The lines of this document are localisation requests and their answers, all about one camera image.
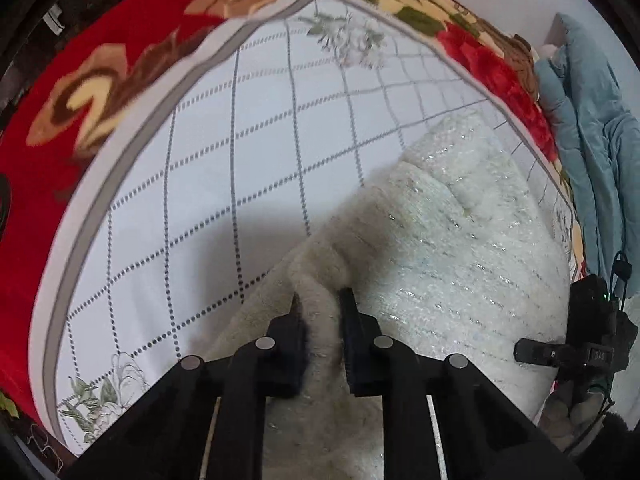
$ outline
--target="floral blanket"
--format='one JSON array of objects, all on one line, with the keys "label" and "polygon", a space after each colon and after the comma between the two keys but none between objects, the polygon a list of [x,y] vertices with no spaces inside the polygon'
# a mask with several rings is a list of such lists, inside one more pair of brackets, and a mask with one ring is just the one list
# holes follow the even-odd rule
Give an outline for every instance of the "floral blanket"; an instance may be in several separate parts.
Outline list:
[{"label": "floral blanket", "polygon": [[[31,312],[56,229],[84,171],[142,92],[193,53],[213,28],[274,1],[126,0],[53,60],[4,132],[0,185],[2,206],[10,202],[10,208],[0,225],[0,319],[10,330],[0,341],[0,387],[36,420],[28,375]],[[526,41],[503,35],[454,0],[363,1],[393,14],[466,68],[504,101],[556,163],[553,137],[536,104]],[[322,40],[322,16],[316,19],[308,34]],[[359,56],[371,51],[367,45],[376,37],[363,41]],[[573,240],[580,244],[579,235]],[[581,247],[574,252],[581,262]],[[117,362],[114,370],[127,366]],[[126,384],[103,385],[98,398],[92,385],[72,380],[78,398],[95,408],[86,424],[100,428],[111,404],[122,405]],[[75,408],[68,407],[70,416]]]}]

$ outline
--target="metal rivet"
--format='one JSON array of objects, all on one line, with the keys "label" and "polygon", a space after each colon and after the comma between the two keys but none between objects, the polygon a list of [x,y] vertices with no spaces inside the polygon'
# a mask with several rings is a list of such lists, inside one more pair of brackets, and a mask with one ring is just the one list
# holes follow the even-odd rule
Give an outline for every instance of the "metal rivet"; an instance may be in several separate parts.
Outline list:
[{"label": "metal rivet", "polygon": [[465,368],[469,364],[469,359],[462,354],[453,354],[449,356],[449,364],[454,368]]},{"label": "metal rivet", "polygon": [[185,370],[195,370],[200,366],[200,358],[197,355],[187,355],[180,361],[180,365]]},{"label": "metal rivet", "polygon": [[260,339],[255,340],[255,345],[260,350],[271,350],[274,346],[276,346],[276,341],[273,337],[261,337]]},{"label": "metal rivet", "polygon": [[373,344],[378,348],[387,349],[394,345],[394,340],[386,335],[379,335],[373,340]]}]

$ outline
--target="light blue fabric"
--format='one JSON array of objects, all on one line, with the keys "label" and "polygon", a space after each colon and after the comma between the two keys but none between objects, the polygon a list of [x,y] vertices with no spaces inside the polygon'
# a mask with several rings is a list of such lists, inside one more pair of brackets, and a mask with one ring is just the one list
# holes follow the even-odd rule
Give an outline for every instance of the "light blue fabric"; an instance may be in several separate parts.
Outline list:
[{"label": "light blue fabric", "polygon": [[613,257],[625,251],[632,296],[640,291],[640,125],[606,56],[580,23],[560,18],[566,45],[535,65],[540,105],[574,193],[587,270],[609,281]]}]

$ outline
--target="checkered tablecloth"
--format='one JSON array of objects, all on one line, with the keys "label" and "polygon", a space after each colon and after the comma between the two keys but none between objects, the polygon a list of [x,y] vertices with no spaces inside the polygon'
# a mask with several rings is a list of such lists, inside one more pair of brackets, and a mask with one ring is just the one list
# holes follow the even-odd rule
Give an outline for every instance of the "checkered tablecloth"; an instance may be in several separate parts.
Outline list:
[{"label": "checkered tablecloth", "polygon": [[[318,16],[382,34],[377,63],[323,49],[309,34]],[[129,373],[142,391],[180,357],[202,353],[284,254],[462,110],[495,129],[571,266],[573,217],[556,184],[508,118],[429,47],[340,0],[261,25],[175,107],[92,243],[56,372],[70,449],[91,439],[62,413],[78,398],[69,377],[99,392],[107,379],[123,387],[115,376]]]}]

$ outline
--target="white fabric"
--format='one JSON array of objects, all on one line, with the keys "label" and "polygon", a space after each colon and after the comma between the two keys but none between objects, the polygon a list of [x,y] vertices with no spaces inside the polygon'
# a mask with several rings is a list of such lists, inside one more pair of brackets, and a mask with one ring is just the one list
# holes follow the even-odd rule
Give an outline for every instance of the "white fabric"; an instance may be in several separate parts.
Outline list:
[{"label": "white fabric", "polygon": [[521,365],[521,337],[560,340],[568,269],[526,182],[477,116],[445,120],[268,275],[208,354],[264,334],[299,294],[310,328],[302,394],[272,400],[265,479],[383,478],[379,399],[348,393],[335,293],[421,354],[467,355],[528,416],[556,371]]}]

